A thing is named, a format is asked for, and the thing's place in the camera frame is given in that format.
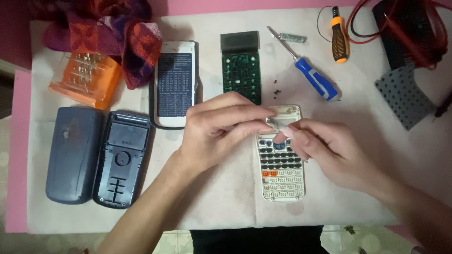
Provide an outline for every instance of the hand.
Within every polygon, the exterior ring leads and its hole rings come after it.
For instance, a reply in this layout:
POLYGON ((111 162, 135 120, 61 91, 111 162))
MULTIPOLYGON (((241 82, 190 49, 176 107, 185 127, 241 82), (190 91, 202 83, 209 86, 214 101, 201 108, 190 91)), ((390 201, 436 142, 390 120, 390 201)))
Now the hand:
POLYGON ((271 129, 262 120, 275 115, 236 92, 195 105, 187 111, 182 145, 176 151, 178 159, 201 173, 220 163, 249 135, 271 129))
MULTIPOLYGON (((338 186, 365 193, 378 187, 384 174, 368 158, 345 124, 326 124, 302 119, 291 123, 293 151, 304 159, 317 161, 325 176, 338 186)), ((286 139, 282 132, 275 143, 286 139)))

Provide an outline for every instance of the gray perforated mat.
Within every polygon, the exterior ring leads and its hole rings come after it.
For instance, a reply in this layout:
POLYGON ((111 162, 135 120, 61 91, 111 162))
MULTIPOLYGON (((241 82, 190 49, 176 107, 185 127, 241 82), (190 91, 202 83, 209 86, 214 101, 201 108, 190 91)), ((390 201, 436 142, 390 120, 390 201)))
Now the gray perforated mat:
POLYGON ((414 81, 414 63, 386 73, 375 87, 406 130, 435 111, 434 104, 414 81))

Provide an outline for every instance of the tiled floor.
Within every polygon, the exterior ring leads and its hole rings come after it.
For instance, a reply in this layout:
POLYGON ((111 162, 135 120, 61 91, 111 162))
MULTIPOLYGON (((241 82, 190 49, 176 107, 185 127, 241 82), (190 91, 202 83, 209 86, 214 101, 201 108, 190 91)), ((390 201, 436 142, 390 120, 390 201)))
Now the tiled floor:
MULTIPOLYGON (((5 210, 6 182, 9 156, 9 119, 0 120, 0 216, 5 210)), ((351 235, 343 226, 328 225, 321 236, 322 246, 331 254, 358 254, 362 247, 368 254, 409 254, 413 245, 382 226, 356 225, 356 234, 351 235)), ((94 253, 105 235, 30 235, 6 234, 0 225, 0 253, 59 253, 81 254, 88 248, 94 253)), ((165 232, 154 253, 188 254, 193 253, 192 238, 189 231, 174 230, 165 232)))

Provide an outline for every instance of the blue screwdriver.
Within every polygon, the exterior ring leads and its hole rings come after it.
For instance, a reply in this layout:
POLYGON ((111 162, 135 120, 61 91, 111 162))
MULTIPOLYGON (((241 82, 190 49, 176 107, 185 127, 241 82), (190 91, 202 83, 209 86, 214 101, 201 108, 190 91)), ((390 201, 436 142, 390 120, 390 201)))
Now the blue screwdriver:
POLYGON ((289 51, 295 60, 295 67, 308 79, 311 85, 317 90, 317 92, 325 98, 327 101, 336 101, 339 99, 340 95, 334 85, 328 81, 324 76, 320 75, 314 68, 312 68, 309 63, 303 57, 297 57, 289 46, 279 38, 279 35, 269 26, 267 28, 272 32, 272 34, 279 40, 279 42, 289 51))

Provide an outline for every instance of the orange screwdriver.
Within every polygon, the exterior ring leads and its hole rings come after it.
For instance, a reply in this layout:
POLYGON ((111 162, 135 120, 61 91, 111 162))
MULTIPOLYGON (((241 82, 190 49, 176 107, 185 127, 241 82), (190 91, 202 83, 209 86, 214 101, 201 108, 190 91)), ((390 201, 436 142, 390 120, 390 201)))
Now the orange screwdriver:
POLYGON ((350 43, 344 33, 342 17, 339 16, 339 8, 333 7, 333 19, 330 21, 333 29, 333 57, 337 63, 345 63, 350 55, 350 43))

